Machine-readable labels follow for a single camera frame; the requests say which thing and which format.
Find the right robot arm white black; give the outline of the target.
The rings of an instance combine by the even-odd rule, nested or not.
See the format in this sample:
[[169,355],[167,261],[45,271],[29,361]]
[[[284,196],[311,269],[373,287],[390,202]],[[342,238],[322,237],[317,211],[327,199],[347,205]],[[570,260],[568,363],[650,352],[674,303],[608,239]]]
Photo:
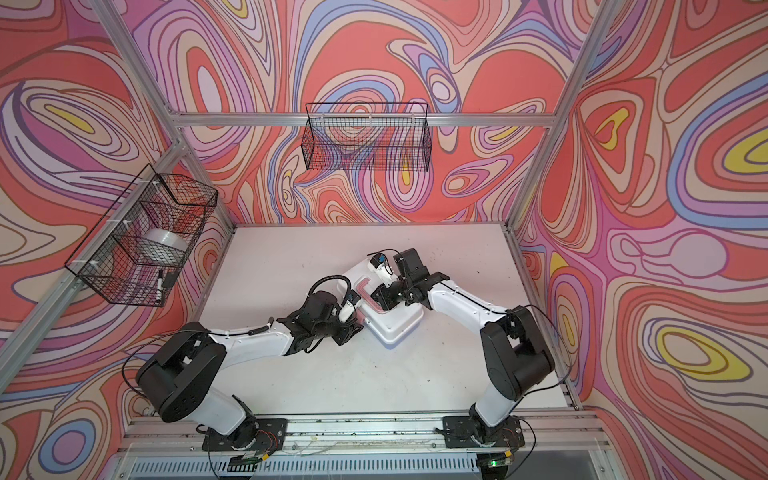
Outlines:
[[394,253],[393,271],[382,251],[368,266],[381,281],[372,299],[384,311],[414,306],[441,313],[479,335],[490,386],[469,417],[486,429],[500,425],[525,394],[555,370],[534,315],[524,306],[505,308],[482,300],[442,272],[430,272],[411,248]]

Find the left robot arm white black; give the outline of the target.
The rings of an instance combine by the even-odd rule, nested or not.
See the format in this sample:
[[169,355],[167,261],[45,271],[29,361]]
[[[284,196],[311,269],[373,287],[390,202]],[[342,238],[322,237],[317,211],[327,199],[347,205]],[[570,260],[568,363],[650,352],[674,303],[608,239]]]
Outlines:
[[347,277],[330,275],[312,285],[298,310],[261,327],[228,332],[191,322],[144,363],[136,383],[164,422],[194,421],[244,449],[259,425],[241,399],[214,387],[218,374],[263,358],[309,354],[326,338],[342,346],[363,328],[361,303]]

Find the white pink tool box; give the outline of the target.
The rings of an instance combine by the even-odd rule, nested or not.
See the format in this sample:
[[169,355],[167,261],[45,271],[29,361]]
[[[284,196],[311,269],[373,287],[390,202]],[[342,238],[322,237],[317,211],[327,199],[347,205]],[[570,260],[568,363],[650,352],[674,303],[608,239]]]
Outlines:
[[358,317],[386,348],[394,348],[412,333],[424,317],[420,304],[407,305],[403,283],[386,254],[376,252],[344,273],[361,298]]

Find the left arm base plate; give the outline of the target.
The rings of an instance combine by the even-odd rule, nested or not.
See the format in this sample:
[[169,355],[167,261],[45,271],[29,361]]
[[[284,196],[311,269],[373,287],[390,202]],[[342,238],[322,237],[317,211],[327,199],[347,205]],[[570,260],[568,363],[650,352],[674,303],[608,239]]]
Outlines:
[[256,418],[246,419],[229,435],[208,429],[204,434],[202,450],[274,453],[283,449],[287,427],[286,418]]

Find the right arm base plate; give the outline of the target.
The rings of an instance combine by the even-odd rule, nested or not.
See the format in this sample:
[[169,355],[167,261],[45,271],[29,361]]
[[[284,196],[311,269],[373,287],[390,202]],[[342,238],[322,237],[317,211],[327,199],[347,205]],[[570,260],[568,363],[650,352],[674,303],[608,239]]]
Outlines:
[[520,421],[508,416],[500,424],[488,427],[479,418],[452,415],[442,418],[436,431],[447,448],[507,448],[516,451],[525,445]]

